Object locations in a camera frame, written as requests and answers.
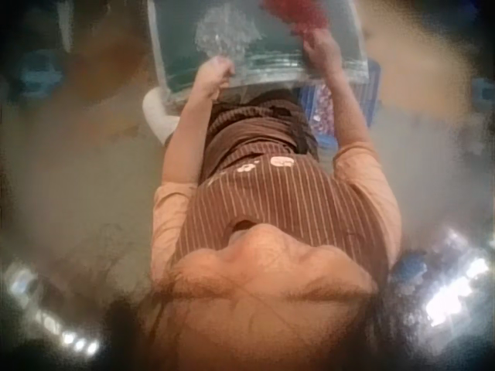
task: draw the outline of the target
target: striped fabric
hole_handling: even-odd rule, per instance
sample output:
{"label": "striped fabric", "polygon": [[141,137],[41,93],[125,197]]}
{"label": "striped fabric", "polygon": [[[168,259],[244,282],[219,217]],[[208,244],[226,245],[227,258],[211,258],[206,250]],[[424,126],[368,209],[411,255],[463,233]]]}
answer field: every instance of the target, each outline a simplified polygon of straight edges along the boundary
{"label": "striped fabric", "polygon": [[268,223],[310,246],[342,249],[383,284],[387,256],[370,203],[325,174],[301,108],[272,94],[213,113],[201,184],[172,263],[201,247],[226,247],[242,223]]}

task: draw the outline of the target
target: white patch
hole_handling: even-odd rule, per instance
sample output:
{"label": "white patch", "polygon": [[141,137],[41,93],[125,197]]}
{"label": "white patch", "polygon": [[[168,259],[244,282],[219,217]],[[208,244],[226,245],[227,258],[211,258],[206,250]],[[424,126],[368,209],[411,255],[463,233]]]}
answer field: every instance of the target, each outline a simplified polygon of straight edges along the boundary
{"label": "white patch", "polygon": [[270,158],[270,163],[278,168],[291,168],[295,161],[294,158],[277,156]]}
{"label": "white patch", "polygon": [[237,168],[237,172],[250,172],[256,165],[254,164],[246,164],[242,165],[240,168]]}

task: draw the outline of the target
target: blue container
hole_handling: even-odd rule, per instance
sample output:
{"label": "blue container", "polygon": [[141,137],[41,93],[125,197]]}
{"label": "blue container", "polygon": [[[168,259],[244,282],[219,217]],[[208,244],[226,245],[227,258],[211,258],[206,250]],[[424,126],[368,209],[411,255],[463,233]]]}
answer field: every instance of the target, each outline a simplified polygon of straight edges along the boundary
{"label": "blue container", "polygon": [[471,81],[473,107],[479,112],[490,112],[495,104],[495,85],[488,79]]}
{"label": "blue container", "polygon": [[53,50],[37,50],[21,60],[21,95],[27,98],[45,98],[62,83],[63,71]]}

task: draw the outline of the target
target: sparkly object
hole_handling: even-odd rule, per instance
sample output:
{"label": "sparkly object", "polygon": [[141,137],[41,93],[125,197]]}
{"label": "sparkly object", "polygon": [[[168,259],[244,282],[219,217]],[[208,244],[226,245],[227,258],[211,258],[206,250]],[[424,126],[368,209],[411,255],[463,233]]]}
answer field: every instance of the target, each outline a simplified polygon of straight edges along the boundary
{"label": "sparkly object", "polygon": [[254,23],[228,3],[209,9],[196,27],[196,46],[209,57],[228,56],[240,62],[249,45],[259,39]]}

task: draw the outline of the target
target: brown striped dress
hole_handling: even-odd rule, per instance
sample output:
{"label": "brown striped dress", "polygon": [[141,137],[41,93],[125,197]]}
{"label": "brown striped dress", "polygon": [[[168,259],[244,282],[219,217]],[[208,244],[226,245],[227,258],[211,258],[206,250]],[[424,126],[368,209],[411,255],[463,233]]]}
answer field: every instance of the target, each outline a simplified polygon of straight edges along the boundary
{"label": "brown striped dress", "polygon": [[[375,183],[369,186],[361,176],[365,168],[340,166],[339,158],[352,164],[360,156],[373,162],[369,168],[376,163],[380,173],[371,175]],[[383,189],[377,190],[377,179]],[[154,241],[162,228],[157,210],[170,194],[170,186],[163,185],[155,196]],[[343,148],[335,174],[327,175],[302,109],[286,92],[213,109],[200,183],[175,226],[171,263],[199,248],[226,247],[236,227],[246,222],[271,224],[310,246],[338,247],[379,286],[400,240],[397,204],[374,152],[359,145]]]}

